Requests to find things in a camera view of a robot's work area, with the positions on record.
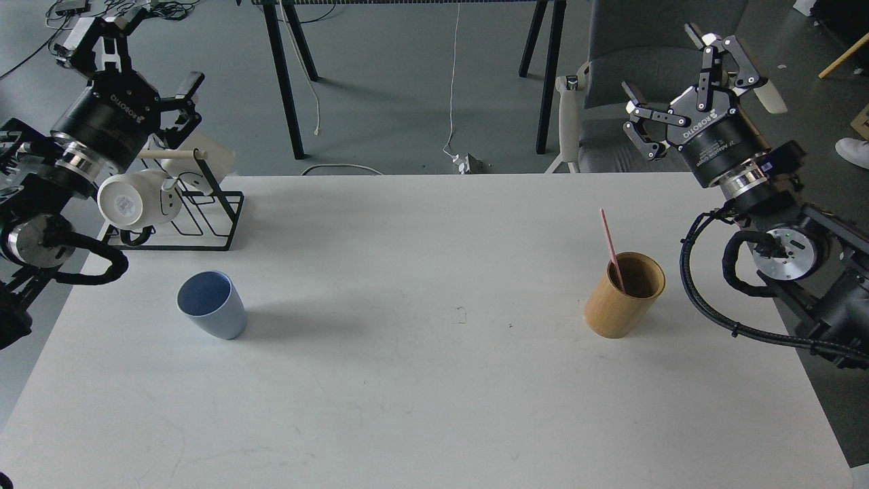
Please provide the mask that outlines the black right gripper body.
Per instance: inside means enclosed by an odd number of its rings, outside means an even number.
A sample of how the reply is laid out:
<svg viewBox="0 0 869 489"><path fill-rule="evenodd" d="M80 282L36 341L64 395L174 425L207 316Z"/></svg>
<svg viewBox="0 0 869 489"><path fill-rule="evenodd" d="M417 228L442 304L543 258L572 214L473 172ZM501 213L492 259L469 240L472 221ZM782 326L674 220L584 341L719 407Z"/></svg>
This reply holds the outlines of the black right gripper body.
<svg viewBox="0 0 869 489"><path fill-rule="evenodd" d="M689 87L670 104L686 126L670 125L669 143L679 149L683 161L704 188L772 147L741 110L738 97L720 88L711 91L707 111L697 109L697 89Z"/></svg>

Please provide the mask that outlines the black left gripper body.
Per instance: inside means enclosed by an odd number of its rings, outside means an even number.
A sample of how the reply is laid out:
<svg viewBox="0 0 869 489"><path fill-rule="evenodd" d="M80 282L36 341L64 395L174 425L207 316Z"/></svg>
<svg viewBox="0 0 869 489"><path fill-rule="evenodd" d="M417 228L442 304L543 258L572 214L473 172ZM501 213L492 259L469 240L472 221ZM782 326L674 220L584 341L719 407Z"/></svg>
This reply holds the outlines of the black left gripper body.
<svg viewBox="0 0 869 489"><path fill-rule="evenodd" d="M132 164L160 122L159 94L136 71L101 71L52 126L56 141L76 142L117 173Z"/></svg>

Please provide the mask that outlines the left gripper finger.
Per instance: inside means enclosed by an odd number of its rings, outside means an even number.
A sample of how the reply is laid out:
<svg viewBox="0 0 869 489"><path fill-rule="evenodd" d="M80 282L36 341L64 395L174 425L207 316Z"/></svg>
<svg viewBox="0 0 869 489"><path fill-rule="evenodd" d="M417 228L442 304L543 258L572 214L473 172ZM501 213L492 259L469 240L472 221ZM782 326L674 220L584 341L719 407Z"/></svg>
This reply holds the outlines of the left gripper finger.
<svg viewBox="0 0 869 489"><path fill-rule="evenodd" d="M176 95L156 100L158 113L178 112L178 118L171 127L156 131L158 140L186 140L195 131L202 116L196 111L194 98L204 80L205 75L201 71L192 71L179 86Z"/></svg>
<svg viewBox="0 0 869 489"><path fill-rule="evenodd" d="M146 19L145 12L111 18L80 18L63 43L54 45L56 64L87 80L102 73L134 72L128 37Z"/></svg>

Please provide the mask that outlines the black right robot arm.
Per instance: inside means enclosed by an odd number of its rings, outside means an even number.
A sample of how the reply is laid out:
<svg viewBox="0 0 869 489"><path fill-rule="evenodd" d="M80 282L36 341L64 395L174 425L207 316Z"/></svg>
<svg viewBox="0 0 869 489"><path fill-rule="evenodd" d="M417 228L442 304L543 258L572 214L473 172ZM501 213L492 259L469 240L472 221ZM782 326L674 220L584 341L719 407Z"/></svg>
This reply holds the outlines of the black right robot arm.
<svg viewBox="0 0 869 489"><path fill-rule="evenodd" d="M741 109L756 92L767 111L784 111L769 78L735 36L702 33L687 22L701 51L696 84L666 109L652 108L624 81L628 139L648 160L676 151L702 187L720 187L723 207L696 217L682 241L682 286L705 318L776 346L805 349L839 369L867 368L867 235L800 198L798 171L806 155L795 141L772 149ZM798 335L761 331L727 318L699 293L691 253L714 220L739 227L726 243L726 284L749 297L779 298L800 319Z"/></svg>

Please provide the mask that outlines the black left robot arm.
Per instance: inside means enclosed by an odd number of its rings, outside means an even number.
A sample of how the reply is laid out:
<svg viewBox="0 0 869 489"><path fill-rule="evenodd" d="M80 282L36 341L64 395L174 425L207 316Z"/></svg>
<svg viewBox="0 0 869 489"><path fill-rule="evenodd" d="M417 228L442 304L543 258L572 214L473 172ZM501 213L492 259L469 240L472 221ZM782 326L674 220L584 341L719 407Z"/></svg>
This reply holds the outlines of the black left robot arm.
<svg viewBox="0 0 869 489"><path fill-rule="evenodd" d="M18 266L2 282L3 348L31 334L29 306L49 282L104 285L128 269L121 251L75 231L65 205L95 197L100 171L124 173L149 137L177 149L201 121L193 96L204 74L193 71L176 95L163 97L133 69L128 37L148 16L138 7L77 20L56 61L83 75L83 92L48 135L16 118L2 126L2 173L21 176L2 189L2 258Z"/></svg>

